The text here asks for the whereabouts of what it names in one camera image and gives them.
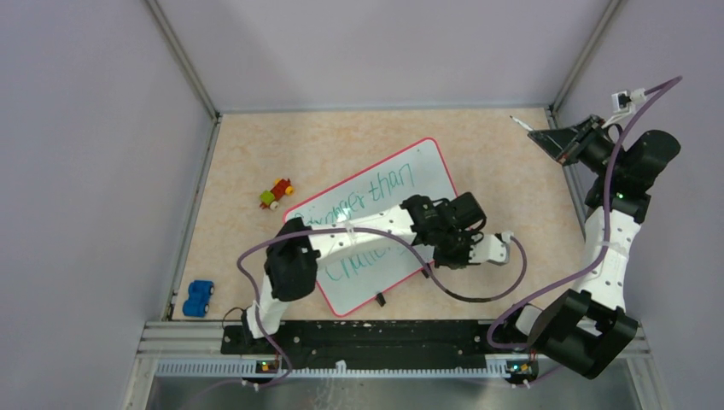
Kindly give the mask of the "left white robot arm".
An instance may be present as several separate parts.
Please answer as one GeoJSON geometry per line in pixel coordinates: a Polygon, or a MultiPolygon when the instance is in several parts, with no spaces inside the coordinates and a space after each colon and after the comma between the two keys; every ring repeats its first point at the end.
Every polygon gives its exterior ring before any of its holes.
{"type": "Polygon", "coordinates": [[[452,200],[413,195],[376,214],[328,225],[290,219],[265,245],[263,283],[243,315],[242,343],[254,353],[267,351],[287,306],[313,292],[321,268],[390,244],[430,246],[435,262],[467,267],[486,223],[469,192],[452,200]]]}

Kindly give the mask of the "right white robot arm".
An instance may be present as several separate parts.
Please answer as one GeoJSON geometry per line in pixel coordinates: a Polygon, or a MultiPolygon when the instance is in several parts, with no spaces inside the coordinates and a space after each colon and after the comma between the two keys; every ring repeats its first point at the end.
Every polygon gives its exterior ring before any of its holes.
{"type": "Polygon", "coordinates": [[[500,329],[512,352],[528,346],[588,379],[596,378],[634,339],[636,319],[626,313],[623,285],[633,240],[645,221],[648,190],[680,153],[671,134],[649,130],[629,149],[617,148],[598,116],[528,137],[563,166],[582,163],[596,173],[585,204],[584,275],[551,305],[527,303],[500,329]]]}

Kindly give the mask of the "pink framed whiteboard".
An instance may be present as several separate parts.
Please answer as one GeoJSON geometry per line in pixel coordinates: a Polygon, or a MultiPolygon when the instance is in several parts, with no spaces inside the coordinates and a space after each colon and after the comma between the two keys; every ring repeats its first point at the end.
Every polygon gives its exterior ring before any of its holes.
{"type": "MultiPolygon", "coordinates": [[[[290,208],[284,220],[301,218],[308,226],[354,220],[398,205],[419,194],[452,200],[458,191],[437,142],[424,138],[290,208]]],[[[317,284],[331,312],[344,317],[402,283],[422,266],[395,241],[366,250],[317,274],[317,284]]]]}

